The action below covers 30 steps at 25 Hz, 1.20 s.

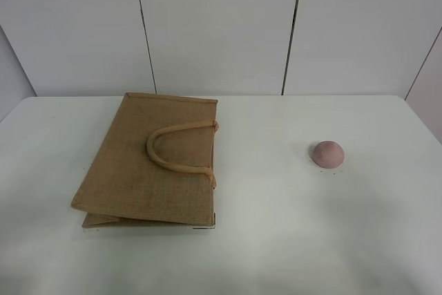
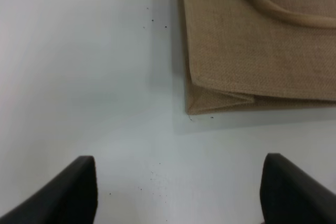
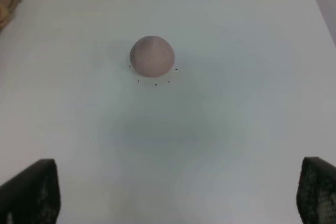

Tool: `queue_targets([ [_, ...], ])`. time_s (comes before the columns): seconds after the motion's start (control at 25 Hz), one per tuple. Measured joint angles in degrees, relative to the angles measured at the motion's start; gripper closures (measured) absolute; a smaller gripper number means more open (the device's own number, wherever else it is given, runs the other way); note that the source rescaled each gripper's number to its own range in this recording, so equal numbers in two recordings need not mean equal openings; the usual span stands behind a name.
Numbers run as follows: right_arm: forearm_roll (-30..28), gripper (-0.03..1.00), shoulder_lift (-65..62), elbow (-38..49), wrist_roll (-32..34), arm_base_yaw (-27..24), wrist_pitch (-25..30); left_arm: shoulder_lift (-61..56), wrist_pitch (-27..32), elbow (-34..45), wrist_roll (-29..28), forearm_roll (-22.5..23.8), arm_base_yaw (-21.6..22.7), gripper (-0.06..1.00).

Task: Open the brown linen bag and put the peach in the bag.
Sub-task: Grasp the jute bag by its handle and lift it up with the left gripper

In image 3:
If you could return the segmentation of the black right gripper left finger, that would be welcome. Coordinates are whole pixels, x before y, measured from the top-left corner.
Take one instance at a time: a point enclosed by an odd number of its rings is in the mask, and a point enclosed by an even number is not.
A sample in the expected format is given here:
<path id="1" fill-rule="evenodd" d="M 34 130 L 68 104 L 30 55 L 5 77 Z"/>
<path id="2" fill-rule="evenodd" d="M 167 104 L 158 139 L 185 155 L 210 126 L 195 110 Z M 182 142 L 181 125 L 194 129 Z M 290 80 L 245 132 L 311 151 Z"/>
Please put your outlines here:
<path id="1" fill-rule="evenodd" d="M 54 159 L 40 159 L 1 185 L 1 223 L 56 223 L 60 209 Z"/>

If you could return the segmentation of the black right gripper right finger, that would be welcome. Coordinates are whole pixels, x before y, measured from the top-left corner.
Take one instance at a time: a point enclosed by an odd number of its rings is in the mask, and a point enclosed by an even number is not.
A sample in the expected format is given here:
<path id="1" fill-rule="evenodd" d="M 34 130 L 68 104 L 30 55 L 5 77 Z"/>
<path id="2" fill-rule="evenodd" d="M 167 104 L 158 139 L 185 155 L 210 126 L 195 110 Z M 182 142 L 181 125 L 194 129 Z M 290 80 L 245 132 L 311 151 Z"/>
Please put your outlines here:
<path id="1" fill-rule="evenodd" d="M 335 224 L 335 166 L 319 157 L 305 157 L 296 204 L 303 223 Z"/>

